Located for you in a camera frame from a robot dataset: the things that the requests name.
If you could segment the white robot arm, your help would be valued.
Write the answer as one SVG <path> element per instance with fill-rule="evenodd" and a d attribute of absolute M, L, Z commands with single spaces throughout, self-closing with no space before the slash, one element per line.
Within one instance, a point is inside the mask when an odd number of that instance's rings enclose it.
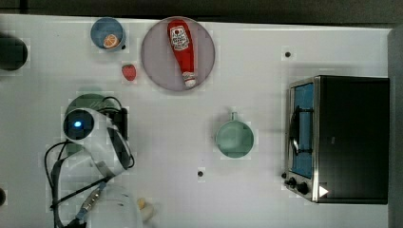
<path fill-rule="evenodd" d="M 131 151 L 118 126 L 96 110 L 77 108 L 66 115 L 64 134 L 79 150 L 61 164 L 61 223 L 78 219 L 86 228 L 143 228 L 136 202 L 114 183 L 131 165 Z"/>

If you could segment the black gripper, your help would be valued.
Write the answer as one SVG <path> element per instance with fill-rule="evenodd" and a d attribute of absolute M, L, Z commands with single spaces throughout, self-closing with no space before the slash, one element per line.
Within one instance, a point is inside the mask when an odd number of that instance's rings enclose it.
<path fill-rule="evenodd" d="M 109 114 L 109 118 L 119 128 L 123 138 L 128 139 L 128 112 L 126 108 L 122 108 L 118 111 L 112 111 Z"/>

